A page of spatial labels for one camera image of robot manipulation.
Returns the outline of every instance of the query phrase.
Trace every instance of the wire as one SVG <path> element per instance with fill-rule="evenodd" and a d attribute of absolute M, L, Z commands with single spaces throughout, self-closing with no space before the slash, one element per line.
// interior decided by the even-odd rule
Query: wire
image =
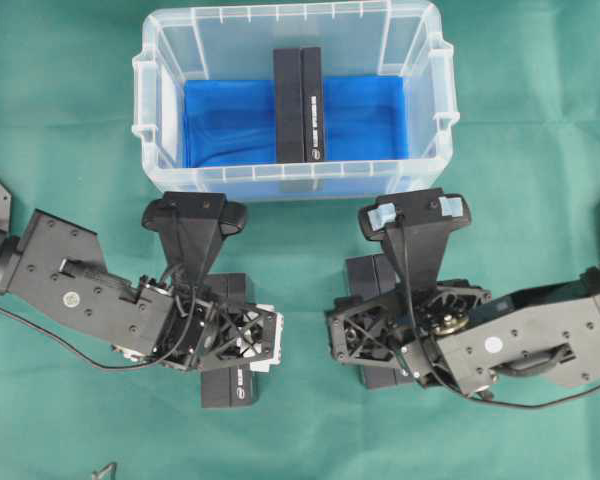
<path fill-rule="evenodd" d="M 187 333 L 187 330 L 189 329 L 189 326 L 191 325 L 191 320 L 193 318 L 193 311 L 194 311 L 194 305 L 195 303 L 192 303 L 191 308 L 189 309 L 189 314 L 187 317 L 187 322 L 185 324 L 184 329 L 182 330 L 182 334 L 180 335 L 180 338 L 178 339 L 178 342 L 176 342 L 176 344 L 169 349 L 169 351 L 167 353 L 165 353 L 164 355 L 161 355 L 158 358 L 155 358 L 153 360 L 150 360 L 148 362 L 144 362 L 144 363 L 139 363 L 137 365 L 104 365 L 102 363 L 99 363 L 97 361 L 95 361 L 94 359 L 92 359 L 91 357 L 89 357 L 88 355 L 86 355 L 85 353 L 81 352 L 80 350 L 78 350 L 76 347 L 74 347 L 72 344 L 70 344 L 69 342 L 67 342 L 64 338 L 60 337 L 59 335 L 53 333 L 50 330 L 47 330 L 44 327 L 41 327 L 40 325 L 33 323 L 31 320 L 27 320 L 26 318 L 13 313 L 5 308 L 0 307 L 0 314 L 4 315 L 5 317 L 8 317 L 12 320 L 15 320 L 17 322 L 20 322 L 21 324 L 35 330 L 38 333 L 41 333 L 42 335 L 50 338 L 51 340 L 53 340 L 54 342 L 57 342 L 58 344 L 60 344 L 61 347 L 63 347 L 64 349 L 70 351 L 71 353 L 75 354 L 76 356 L 78 356 L 80 359 L 84 360 L 85 362 L 87 362 L 90 366 L 92 366 L 93 368 L 97 368 L 98 370 L 103 370 L 106 372 L 124 372 L 124 371 L 129 371 L 129 370 L 140 370 L 142 368 L 147 368 L 150 367 L 152 365 L 156 365 L 157 363 L 162 362 L 163 360 L 167 359 L 170 355 L 173 354 L 173 352 L 176 351 L 176 349 L 180 346 L 180 343 L 182 343 L 182 341 L 184 340 L 184 337 Z"/>
<path fill-rule="evenodd" d="M 431 374 L 433 375 L 435 380 L 440 385 L 442 385 L 443 387 L 445 387 L 447 390 L 454 393 L 455 395 L 458 395 L 458 396 L 464 398 L 465 400 L 469 400 L 471 402 L 479 403 L 482 405 L 491 405 L 494 407 L 512 408 L 512 409 L 518 409 L 518 410 L 542 410 L 544 408 L 554 407 L 556 405 L 561 405 L 561 404 L 564 404 L 564 403 L 567 403 L 567 402 L 570 402 L 573 400 L 578 400 L 578 399 L 593 395 L 594 393 L 600 391 L 600 384 L 599 384 L 599 385 L 596 385 L 595 387 L 592 387 L 583 392 L 579 392 L 579 393 L 576 393 L 573 395 L 558 398 L 556 400 L 551 400 L 549 402 L 537 403 L 537 404 L 525 404 L 525 403 L 501 402 L 498 400 L 484 400 L 479 397 L 467 396 L 467 395 L 463 394 L 460 390 L 458 390 L 456 387 L 447 383 L 436 371 L 436 367 L 435 367 L 433 361 L 431 360 L 429 353 L 424 348 L 424 345 L 422 344 L 422 339 L 420 338 L 418 323 L 417 323 L 416 316 L 415 316 L 414 310 L 413 310 L 413 299 L 411 298 L 411 279 L 409 277 L 409 254 L 407 251 L 407 241 L 406 241 L 407 239 L 406 239 L 406 235 L 404 233 L 402 216 L 399 217 L 398 228 L 400 228 L 400 230 L 402 231 L 402 244 L 403 244 L 403 250 L 404 250 L 403 256 L 404 256 L 404 268 L 405 268 L 404 273 L 398 272 L 398 275 L 400 276 L 402 283 L 404 284 L 404 293 L 405 293 L 405 297 L 406 297 L 406 301 L 407 301 L 407 313 L 409 315 L 409 318 L 411 319 L 411 326 L 413 328 L 413 336 L 415 337 L 418 347 L 420 348 L 420 350 L 422 350 L 422 353 L 423 353 L 425 359 L 427 360 L 427 363 L 429 364 L 428 366 L 431 369 Z"/>

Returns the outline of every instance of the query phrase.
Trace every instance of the blue cloth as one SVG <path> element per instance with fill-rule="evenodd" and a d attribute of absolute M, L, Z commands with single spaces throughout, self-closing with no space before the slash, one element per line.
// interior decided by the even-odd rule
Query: blue cloth
<path fill-rule="evenodd" d="M 407 114 L 400 77 L 324 79 L 327 161 L 406 158 Z M 185 167 L 276 162 L 270 80 L 185 84 Z"/>

